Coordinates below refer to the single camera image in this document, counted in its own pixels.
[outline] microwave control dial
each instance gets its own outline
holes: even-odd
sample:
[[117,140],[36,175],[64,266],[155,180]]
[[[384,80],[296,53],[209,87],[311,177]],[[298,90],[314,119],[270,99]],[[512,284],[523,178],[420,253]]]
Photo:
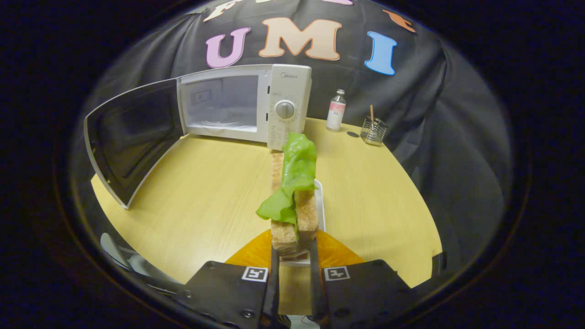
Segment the microwave control dial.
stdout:
[[280,101],[275,106],[276,114],[282,119],[290,119],[294,115],[294,104],[289,101]]

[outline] round table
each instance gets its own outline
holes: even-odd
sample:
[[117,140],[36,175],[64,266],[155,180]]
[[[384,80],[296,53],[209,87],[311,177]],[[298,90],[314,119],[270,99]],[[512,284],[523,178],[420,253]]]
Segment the round table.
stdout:
[[[317,149],[326,231],[366,261],[385,260],[410,287],[431,277],[442,252],[431,213],[392,153],[307,118]],[[206,261],[224,262],[270,227],[255,211],[270,195],[265,143],[187,135],[152,170],[130,210],[94,176],[95,195],[121,236],[186,283]],[[280,267],[281,314],[311,314],[309,268]]]

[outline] sandwich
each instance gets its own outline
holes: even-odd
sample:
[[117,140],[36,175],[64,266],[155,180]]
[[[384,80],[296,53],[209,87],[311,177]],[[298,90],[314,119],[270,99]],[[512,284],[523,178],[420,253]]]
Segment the sandwich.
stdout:
[[294,258],[308,251],[318,217],[315,201],[315,145],[303,134],[290,133],[283,152],[272,153],[272,195],[256,213],[270,219],[272,246]]

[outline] microwave control panel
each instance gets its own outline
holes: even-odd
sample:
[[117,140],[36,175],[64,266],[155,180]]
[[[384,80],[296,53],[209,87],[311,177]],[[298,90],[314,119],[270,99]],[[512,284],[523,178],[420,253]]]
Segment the microwave control panel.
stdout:
[[268,142],[270,149],[282,150],[288,133],[302,133],[311,92],[311,68],[275,64],[269,91]]

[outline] letter m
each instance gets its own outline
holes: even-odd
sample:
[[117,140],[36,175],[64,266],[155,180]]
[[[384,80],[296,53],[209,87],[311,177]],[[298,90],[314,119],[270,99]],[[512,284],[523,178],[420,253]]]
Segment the letter m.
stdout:
[[338,60],[335,52],[335,35],[341,24],[332,20],[316,19],[304,30],[299,28],[289,18],[268,18],[262,21],[268,26],[266,45],[258,52],[262,57],[278,57],[284,55],[280,47],[280,40],[284,42],[293,55],[301,53],[303,48],[311,42],[305,54],[314,59]]

